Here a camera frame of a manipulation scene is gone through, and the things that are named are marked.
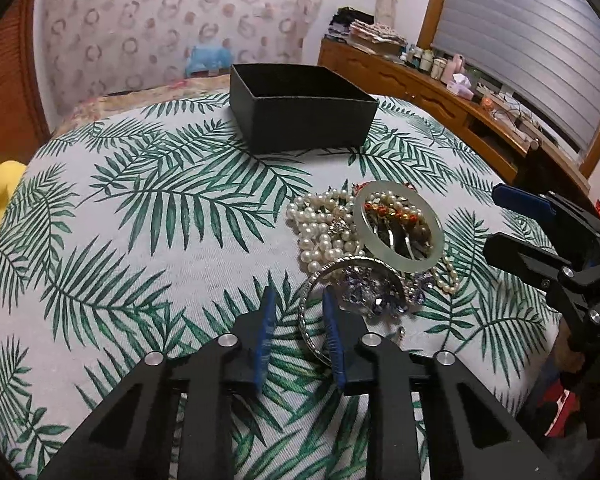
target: window blind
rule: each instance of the window blind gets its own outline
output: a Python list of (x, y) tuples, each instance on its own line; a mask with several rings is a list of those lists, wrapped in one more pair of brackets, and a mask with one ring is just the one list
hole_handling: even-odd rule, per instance
[(600, 124), (600, 19), (586, 0), (445, 0), (433, 46), (462, 54), (589, 146)]

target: leaf print tablecloth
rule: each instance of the leaf print tablecloth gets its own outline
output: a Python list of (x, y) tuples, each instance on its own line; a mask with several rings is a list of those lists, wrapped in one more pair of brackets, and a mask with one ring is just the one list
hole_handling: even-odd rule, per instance
[[(358, 150), (252, 156), (227, 93), (131, 110), (39, 150), (0, 228), (0, 446), (24, 478), (145, 354), (195, 352), (257, 308), (266, 285), (280, 295), (278, 327), (262, 395), (233, 400), (237, 478), (363, 478), (367, 398), (341, 397), (303, 347), (306, 275), (283, 211), (297, 194), (368, 180), (416, 186), (461, 279), (456, 295), (431, 292), (404, 317), (403, 349), (452, 350), (512, 413), (520, 407), (559, 317), (489, 267), (482, 247), (500, 230), (549, 243), (493, 204), (500, 179), (452, 132), (378, 99)], [(425, 430), (420, 420), (428, 477)]]

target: wooden headboard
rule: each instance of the wooden headboard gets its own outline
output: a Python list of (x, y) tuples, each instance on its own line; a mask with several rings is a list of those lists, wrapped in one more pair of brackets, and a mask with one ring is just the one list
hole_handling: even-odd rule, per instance
[(33, 58), (33, 1), (15, 0), (0, 20), (0, 162), (28, 164), (50, 138)]

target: open box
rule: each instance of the open box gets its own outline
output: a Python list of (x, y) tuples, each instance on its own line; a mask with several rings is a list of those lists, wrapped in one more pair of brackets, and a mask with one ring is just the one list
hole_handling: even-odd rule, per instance
[(378, 102), (323, 66), (237, 64), (230, 105), (253, 153), (361, 146)]

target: blue gripper pad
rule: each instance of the blue gripper pad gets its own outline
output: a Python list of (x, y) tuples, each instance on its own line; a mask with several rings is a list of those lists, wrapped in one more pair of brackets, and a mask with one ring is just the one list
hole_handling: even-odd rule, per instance
[(333, 287), (328, 286), (322, 294), (322, 320), (326, 332), (327, 348), (331, 359), (331, 373), (340, 390), (344, 389), (347, 378), (344, 372), (344, 348), (340, 339), (336, 311), (339, 310), (338, 300)]
[(491, 197), (495, 205), (538, 222), (550, 223), (555, 218), (554, 208), (548, 200), (517, 187), (498, 184), (491, 191)]
[(271, 340), (276, 329), (276, 291), (271, 286), (264, 289), (260, 309), (264, 311), (264, 316), (262, 325), (258, 329), (258, 339), (253, 353), (253, 382), (258, 393), (262, 390), (262, 385), (267, 377), (269, 357), (271, 356)]

